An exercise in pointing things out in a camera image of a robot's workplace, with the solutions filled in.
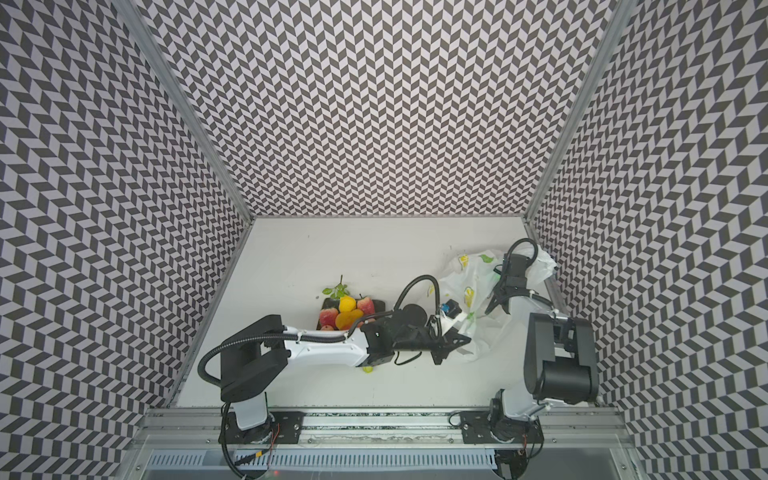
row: red wire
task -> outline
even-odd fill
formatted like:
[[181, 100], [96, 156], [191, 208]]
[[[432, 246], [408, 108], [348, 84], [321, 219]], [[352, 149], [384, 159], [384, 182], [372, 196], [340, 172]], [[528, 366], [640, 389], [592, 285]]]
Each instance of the red wire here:
[[277, 436], [280, 434], [280, 424], [277, 424], [277, 433], [273, 435], [272, 437], [272, 443], [270, 443], [270, 456], [266, 458], [266, 469], [270, 469], [270, 462], [272, 461], [272, 448], [275, 446], [275, 440], [277, 440]]

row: patterned backdrop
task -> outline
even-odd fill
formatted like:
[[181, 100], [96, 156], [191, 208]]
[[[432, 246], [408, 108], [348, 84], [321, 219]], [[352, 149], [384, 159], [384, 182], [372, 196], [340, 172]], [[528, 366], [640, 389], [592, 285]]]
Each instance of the patterned backdrop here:
[[522, 213], [615, 0], [137, 0], [255, 214]]
[[108, 475], [243, 221], [107, 0], [0, 24], [0, 478]]
[[766, 478], [767, 15], [640, 2], [535, 221], [655, 478]]

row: plastic bag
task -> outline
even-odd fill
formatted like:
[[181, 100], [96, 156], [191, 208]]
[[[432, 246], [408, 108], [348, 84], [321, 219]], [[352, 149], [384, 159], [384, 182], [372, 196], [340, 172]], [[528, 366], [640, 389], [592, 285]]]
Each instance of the plastic bag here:
[[[533, 246], [521, 245], [514, 253], [531, 257]], [[459, 333], [472, 339], [469, 344], [454, 350], [446, 359], [447, 363], [474, 362], [490, 352], [510, 330], [508, 325], [512, 316], [502, 308], [497, 307], [485, 315], [493, 287], [499, 279], [494, 268], [501, 265], [503, 259], [504, 252], [485, 250], [481, 253], [453, 257], [445, 267], [439, 279], [442, 302], [453, 299], [458, 302], [463, 312], [467, 312], [467, 319], [457, 325], [457, 328]], [[528, 285], [534, 286], [543, 282], [552, 275], [556, 267], [557, 264], [549, 254], [539, 248], [536, 261], [526, 272]], [[527, 297], [513, 298], [512, 301], [515, 302], [515, 307], [510, 311], [515, 313], [515, 318], [523, 321], [528, 319], [530, 313], [548, 311], [543, 305]]]

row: enclosure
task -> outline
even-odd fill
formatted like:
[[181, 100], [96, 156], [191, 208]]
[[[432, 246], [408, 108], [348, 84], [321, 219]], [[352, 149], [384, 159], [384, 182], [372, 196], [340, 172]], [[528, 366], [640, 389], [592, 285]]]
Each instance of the enclosure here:
[[[139, 477], [141, 428], [217, 428], [200, 352], [271, 313], [313, 329], [341, 275], [393, 303], [530, 237], [558, 270], [529, 287], [591, 323], [600, 371], [599, 407], [544, 436], [592, 414], [650, 477], [765, 478], [766, 17], [758, 0], [3, 2], [0, 471]], [[477, 362], [307, 369], [268, 401], [317, 432], [333, 409], [437, 429], [400, 416], [486, 408], [521, 376], [516, 328]]]

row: black cable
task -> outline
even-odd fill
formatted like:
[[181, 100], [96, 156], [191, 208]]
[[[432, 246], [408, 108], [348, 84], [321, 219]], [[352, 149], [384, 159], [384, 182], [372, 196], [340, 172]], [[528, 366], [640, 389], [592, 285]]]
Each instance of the black cable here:
[[510, 255], [515, 250], [515, 248], [522, 245], [523, 243], [530, 243], [533, 245], [533, 257], [528, 259], [528, 266], [531, 266], [533, 265], [533, 262], [536, 261], [536, 257], [538, 257], [538, 245], [530, 238], [521, 238], [520, 240], [514, 242], [512, 246], [509, 247], [509, 250], [507, 250], [507, 255]]
[[235, 463], [232, 461], [232, 457], [230, 456], [230, 451], [227, 448], [227, 417], [230, 413], [230, 403], [224, 403], [224, 406], [222, 407], [222, 415], [221, 415], [221, 453], [224, 456], [224, 462], [227, 463], [227, 466], [230, 468], [232, 473], [237, 475], [238, 478], [241, 478], [242, 480], [256, 480], [259, 477], [252, 477], [248, 474], [242, 473], [241, 470], [235, 465]]
[[435, 315], [440, 315], [440, 285], [437, 283], [437, 279], [433, 277], [432, 275], [419, 275], [415, 279], [411, 280], [411, 282], [406, 285], [406, 288], [402, 289], [402, 293], [400, 293], [400, 296], [398, 297], [397, 301], [395, 302], [394, 308], [392, 310], [397, 310], [400, 308], [400, 304], [403, 300], [406, 299], [406, 295], [408, 295], [408, 292], [411, 291], [411, 288], [413, 288], [414, 285], [416, 285], [418, 282], [421, 282], [422, 280], [429, 280], [432, 282], [432, 285], [435, 287]]
[[451, 415], [448, 415], [448, 424], [449, 424], [451, 427], [458, 427], [458, 426], [461, 426], [461, 423], [459, 423], [458, 425], [454, 425], [454, 424], [451, 422], [451, 419], [452, 419], [453, 417], [455, 417], [455, 416], [459, 415], [460, 413], [461, 413], [461, 412], [453, 412]]
[[[228, 343], [222, 343], [218, 347], [212, 349], [205, 355], [203, 355], [203, 358], [200, 359], [200, 361], [197, 363], [197, 374], [205, 380], [208, 383], [211, 383], [215, 386], [221, 387], [221, 380], [216, 378], [215, 376], [212, 376], [208, 372], [205, 371], [205, 366], [208, 364], [210, 359], [214, 358], [216, 355], [221, 353], [223, 350], [232, 348], [233, 346], [243, 345], [244, 343], [261, 343], [266, 342], [267, 340], [287, 340], [287, 341], [295, 341], [298, 340], [299, 336], [295, 333], [262, 333], [261, 335], [252, 335], [252, 336], [244, 336], [241, 339], [232, 340]], [[312, 342], [312, 343], [337, 343], [337, 342], [343, 342], [346, 340], [346, 337], [344, 335], [338, 335], [338, 336], [314, 336], [314, 335], [302, 335], [301, 340], [303, 342]]]
[[536, 428], [538, 429], [538, 433], [539, 435], [541, 435], [541, 444], [538, 446], [538, 450], [536, 451], [536, 453], [533, 453], [533, 449], [536, 447], [536, 445], [533, 445], [531, 447], [531, 454], [528, 456], [528, 460], [530, 460], [531, 458], [535, 458], [536, 455], [541, 453], [541, 450], [544, 448], [544, 430], [541, 429], [541, 420], [536, 419], [534, 421], [534, 425], [536, 425]]
[[372, 319], [372, 318], [379, 318], [380, 316], [387, 316], [387, 315], [392, 315], [392, 314], [393, 314], [393, 311], [392, 311], [392, 310], [387, 310], [386, 312], [369, 313], [368, 315], [363, 315], [363, 316], [361, 316], [360, 318], [358, 318], [357, 320], [355, 320], [355, 322], [354, 322], [354, 323], [352, 324], [352, 326], [349, 328], [349, 331], [346, 333], [346, 338], [349, 338], [349, 337], [351, 337], [351, 336], [352, 336], [352, 332], [354, 332], [354, 331], [355, 331], [355, 329], [357, 328], [357, 326], [358, 326], [360, 323], [363, 323], [363, 322], [365, 322], [365, 321], [367, 321], [367, 320], [370, 320], [370, 319]]
[[397, 356], [395, 357], [395, 362], [394, 362], [394, 363], [395, 363], [395, 365], [397, 365], [397, 366], [406, 365], [406, 364], [408, 364], [408, 363], [410, 363], [410, 362], [412, 362], [412, 361], [414, 361], [414, 360], [418, 359], [418, 358], [419, 358], [419, 357], [422, 355], [422, 353], [424, 353], [424, 352], [419, 352], [419, 353], [416, 353], [416, 355], [415, 355], [415, 356], [412, 356], [411, 358], [407, 359], [407, 360], [406, 360], [405, 362], [403, 362], [403, 363], [397, 363], [397, 360], [400, 358], [400, 352], [397, 352]]
[[241, 465], [245, 465], [247, 463], [250, 463], [253, 460], [256, 460], [257, 458], [259, 458], [259, 454], [264, 455], [266, 453], [264, 450], [259, 450], [256, 453], [252, 453], [250, 455], [245, 455], [243, 458], [241, 458], [240, 460], [235, 462], [235, 466], [239, 467]]

